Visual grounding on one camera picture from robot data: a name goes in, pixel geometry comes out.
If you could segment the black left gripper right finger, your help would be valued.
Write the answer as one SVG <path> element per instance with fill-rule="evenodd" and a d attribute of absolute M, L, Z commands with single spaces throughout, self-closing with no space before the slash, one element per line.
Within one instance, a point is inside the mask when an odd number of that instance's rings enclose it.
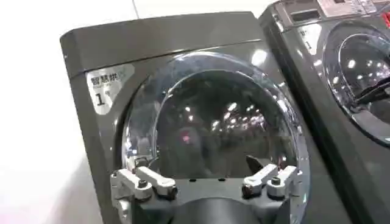
<path fill-rule="evenodd" d="M 263 188 L 271 199 L 283 199 L 301 195 L 303 172 L 296 166 L 279 166 L 266 158 L 246 156 L 246 163 L 252 172 L 243 178 L 241 192 L 243 198 L 254 198 L 262 194 Z"/>

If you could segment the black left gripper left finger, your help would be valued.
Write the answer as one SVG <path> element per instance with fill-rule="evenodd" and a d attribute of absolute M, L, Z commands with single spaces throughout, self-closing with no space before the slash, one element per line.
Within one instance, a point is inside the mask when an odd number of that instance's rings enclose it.
<path fill-rule="evenodd" d="M 165 200 L 173 200 L 178 194 L 176 181 L 164 177 L 151 169 L 150 160 L 146 156 L 130 156 L 125 158 L 124 167 L 110 175 L 112 205 L 117 210 L 121 223 L 130 223 L 132 211 L 130 203 L 145 202 L 153 196 Z"/>

